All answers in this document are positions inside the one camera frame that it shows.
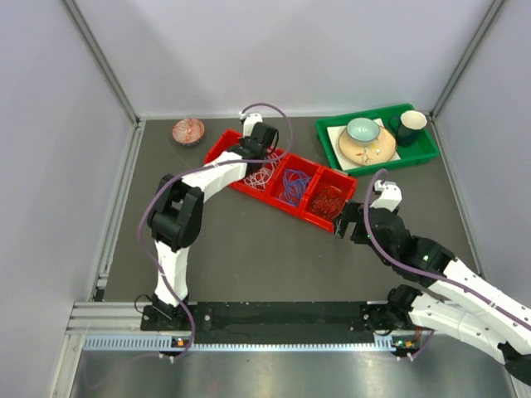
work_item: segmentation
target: gray floor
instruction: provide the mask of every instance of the gray floor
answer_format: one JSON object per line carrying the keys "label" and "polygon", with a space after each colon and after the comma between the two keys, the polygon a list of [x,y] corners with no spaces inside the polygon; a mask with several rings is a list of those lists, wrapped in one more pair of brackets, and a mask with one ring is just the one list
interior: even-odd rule
{"label": "gray floor", "polygon": [[[287,144],[284,120],[268,119]],[[148,121],[110,269],[106,301],[132,301],[151,294],[157,274],[136,242],[139,219],[160,178],[202,164],[207,151],[236,119],[204,120],[206,137],[195,148],[171,137],[175,121]],[[327,164],[313,118],[293,119],[293,152]],[[360,177],[354,198],[363,199],[370,176]],[[402,189],[400,215],[415,235],[430,237],[454,251],[471,268],[472,254],[440,158],[391,172]],[[146,240],[150,231],[144,229]],[[254,198],[226,189],[215,195],[203,215],[202,232],[188,257],[190,299],[199,301],[347,301],[379,300],[403,283],[367,247],[334,239],[318,227],[295,219]]]}

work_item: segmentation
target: metal frame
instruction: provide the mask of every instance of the metal frame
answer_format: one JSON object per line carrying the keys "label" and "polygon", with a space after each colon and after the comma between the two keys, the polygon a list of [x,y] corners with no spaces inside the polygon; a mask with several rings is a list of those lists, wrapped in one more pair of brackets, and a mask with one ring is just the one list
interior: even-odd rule
{"label": "metal frame", "polygon": [[84,343],[85,336],[82,334],[65,336],[61,354],[57,361],[56,372],[52,379],[51,389],[48,392],[50,398],[66,398],[70,396]]}
{"label": "metal frame", "polygon": [[120,106],[124,110],[131,123],[136,126],[139,123],[139,117],[137,116],[136,112],[134,112],[133,105],[131,105],[131,103],[129,102],[129,99],[125,94],[124,89],[122,89],[118,78],[110,67],[109,62],[105,57],[105,54],[101,50],[98,41],[92,34],[92,31],[86,23],[86,20],[83,17],[83,14],[81,13],[79,7],[77,6],[76,1],[61,0],[61,2],[65,6],[66,11],[70,15],[72,22],[76,26],[78,32],[81,34],[81,37],[83,37],[85,44],[89,48],[90,54],[92,54],[92,56],[94,57],[96,64],[100,68],[101,73],[103,73],[105,79],[107,80],[107,83],[109,83],[110,89],[114,93]]}
{"label": "metal frame", "polygon": [[531,387],[526,386],[522,381],[510,377],[513,383],[514,393],[518,398],[531,398]]}
{"label": "metal frame", "polygon": [[506,0],[494,0],[490,4],[489,10],[485,14],[483,20],[480,23],[480,26],[472,37],[472,40],[470,41],[469,45],[466,47],[465,53],[463,54],[459,63],[452,72],[450,79],[446,83],[445,88],[439,96],[439,99],[437,100],[433,110],[430,112],[430,116],[433,118],[433,120],[436,120],[439,117],[439,114],[441,114],[441,111],[446,105],[448,99],[450,98],[451,93],[453,93],[455,87],[459,83],[460,78],[463,76],[465,70],[468,68],[468,65],[474,57],[475,52],[480,47],[481,43],[485,39],[487,32],[490,30],[494,21],[500,15],[502,7],[506,3]]}
{"label": "metal frame", "polygon": [[134,167],[139,156],[140,144],[144,136],[145,121],[141,121],[134,129],[129,140],[128,151],[122,165],[118,186],[114,194],[113,206],[110,212],[109,221],[105,229],[103,240],[100,243],[99,259],[97,264],[97,276],[92,286],[92,294],[97,294],[98,290],[105,290],[107,279],[109,278],[110,265],[112,263],[114,248],[118,240],[119,226],[124,216],[125,203],[129,195],[131,181],[133,180]]}
{"label": "metal frame", "polygon": [[474,243],[474,239],[473,239],[474,232],[469,223],[470,217],[469,217],[468,210],[466,209],[465,204],[461,200],[463,196],[461,195],[460,189],[458,188],[458,185],[455,179],[455,173],[450,167],[450,164],[448,163],[448,157],[446,156],[446,145],[443,142],[443,139],[441,138],[441,135],[439,133],[437,122],[432,117],[430,117],[430,122],[431,122],[431,127],[434,133],[433,135],[435,136],[435,140],[437,141],[437,145],[441,149],[442,163],[445,166],[446,174],[448,175],[448,180],[450,181],[451,190],[454,193],[455,203],[457,204],[457,210],[459,211],[460,218],[463,221],[463,226],[465,227],[466,239],[468,240],[470,250],[472,251],[472,257],[474,258],[474,262],[478,269],[478,273],[480,275],[483,275],[486,280],[489,280],[488,275],[485,273],[485,269],[481,264],[480,255]]}
{"label": "metal frame", "polygon": [[[138,303],[139,311],[145,303]],[[133,303],[74,303],[66,336],[89,334],[136,334],[140,330],[142,314]]]}

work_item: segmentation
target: white wall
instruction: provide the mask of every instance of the white wall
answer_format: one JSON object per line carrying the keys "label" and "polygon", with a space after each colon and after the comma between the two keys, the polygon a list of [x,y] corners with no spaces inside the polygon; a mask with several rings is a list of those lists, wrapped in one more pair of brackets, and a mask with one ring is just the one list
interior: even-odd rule
{"label": "white wall", "polygon": [[77,0],[135,110],[432,109],[491,0]]}
{"label": "white wall", "polygon": [[531,306],[531,2],[507,2],[439,125],[487,276]]}
{"label": "white wall", "polygon": [[57,0],[0,5],[0,395],[44,396],[130,125]]}

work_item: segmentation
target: red compartment tray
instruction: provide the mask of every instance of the red compartment tray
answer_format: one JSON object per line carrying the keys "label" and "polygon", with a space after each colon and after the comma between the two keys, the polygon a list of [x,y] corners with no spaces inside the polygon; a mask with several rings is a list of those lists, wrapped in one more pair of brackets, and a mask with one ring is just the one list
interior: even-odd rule
{"label": "red compartment tray", "polygon": [[[205,163],[216,160],[225,149],[237,144],[240,137],[237,131],[227,130],[207,153]],[[275,155],[279,156],[283,152],[277,148]],[[268,171],[260,174],[260,177],[266,179],[266,183],[261,178],[251,180],[247,177],[233,182],[231,187],[334,233],[332,219],[339,214],[345,201],[352,198],[358,180],[293,153],[288,153],[275,164],[266,163],[264,167]],[[287,169],[298,170],[311,177],[298,206],[296,203],[289,204],[284,198],[284,174]]]}

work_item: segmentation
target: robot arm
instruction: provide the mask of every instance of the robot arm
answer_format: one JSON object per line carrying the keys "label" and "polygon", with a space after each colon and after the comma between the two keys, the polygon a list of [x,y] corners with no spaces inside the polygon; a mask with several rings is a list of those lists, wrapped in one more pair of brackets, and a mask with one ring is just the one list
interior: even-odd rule
{"label": "robot arm", "polygon": [[[374,191],[380,193],[380,197],[369,208],[369,224],[374,238],[385,252],[400,263],[438,274],[465,287],[462,289],[443,280],[413,274],[390,263],[374,248],[368,237],[363,224],[363,205],[350,202],[335,220],[337,236],[343,237],[347,224],[356,222],[350,237],[354,243],[371,246],[382,262],[390,265],[404,279],[419,283],[460,306],[450,306],[428,293],[403,285],[389,294],[389,313],[384,316],[393,319],[400,314],[398,318],[402,323],[430,328],[466,342],[505,364],[513,376],[530,384],[531,309],[480,278],[435,241],[411,235],[397,215],[402,194],[396,184],[378,181]],[[488,303],[480,299],[478,294],[484,296]],[[518,322],[507,313],[515,316]]]}
{"label": "robot arm", "polygon": [[[244,127],[251,129],[240,143],[223,152],[214,162],[206,164],[195,173],[188,174],[171,186],[158,200],[148,218],[152,236],[158,252],[158,262],[164,275],[175,290],[177,296],[188,296],[186,272],[188,249],[196,240],[201,230],[202,207],[227,185],[241,180],[261,167],[259,163],[244,163],[244,159],[265,159],[278,131],[261,122],[257,114],[251,115],[251,122],[244,122]],[[242,161],[240,163],[217,166],[225,161]],[[165,176],[158,189],[173,176]],[[177,300],[170,294],[159,273],[157,288],[153,296],[159,312],[172,318],[178,306]]]}

